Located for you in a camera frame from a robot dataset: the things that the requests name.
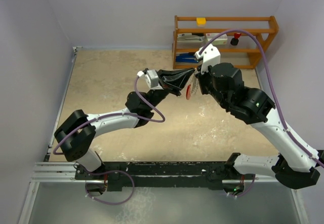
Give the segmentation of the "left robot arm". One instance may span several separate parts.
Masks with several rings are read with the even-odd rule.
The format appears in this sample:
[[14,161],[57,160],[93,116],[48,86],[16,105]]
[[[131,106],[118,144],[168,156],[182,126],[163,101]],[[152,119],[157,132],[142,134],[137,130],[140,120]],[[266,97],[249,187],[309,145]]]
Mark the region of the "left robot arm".
[[163,123],[166,118],[157,105],[169,94],[180,96],[194,72],[193,68],[146,68],[139,71],[134,91],[128,94],[124,109],[103,114],[86,114],[81,109],[74,111],[54,133],[58,145],[53,154],[63,155],[69,162],[79,163],[85,167],[88,176],[100,179],[104,167],[99,155],[90,148],[92,141],[116,130],[139,128],[148,122]]

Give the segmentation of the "silver red key holder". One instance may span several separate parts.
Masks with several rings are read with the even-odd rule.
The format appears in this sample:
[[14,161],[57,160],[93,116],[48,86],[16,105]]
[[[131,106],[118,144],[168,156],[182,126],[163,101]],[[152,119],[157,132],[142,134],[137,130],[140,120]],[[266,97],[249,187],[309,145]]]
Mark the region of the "silver red key holder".
[[199,89],[199,81],[196,76],[192,76],[190,82],[186,88],[186,99],[189,100],[192,96],[194,96]]

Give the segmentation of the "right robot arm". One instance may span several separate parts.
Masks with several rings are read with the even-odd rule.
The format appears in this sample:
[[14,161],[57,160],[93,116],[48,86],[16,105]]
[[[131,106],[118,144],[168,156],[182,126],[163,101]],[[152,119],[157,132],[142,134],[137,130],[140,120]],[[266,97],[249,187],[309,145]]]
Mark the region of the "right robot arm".
[[317,184],[316,169],[323,162],[323,151],[313,149],[280,121],[273,100],[261,89],[246,87],[241,70],[230,63],[200,65],[195,75],[203,95],[211,95],[226,112],[259,131],[277,150],[276,156],[232,154],[225,166],[231,179],[242,174],[276,178],[284,186],[298,190]]

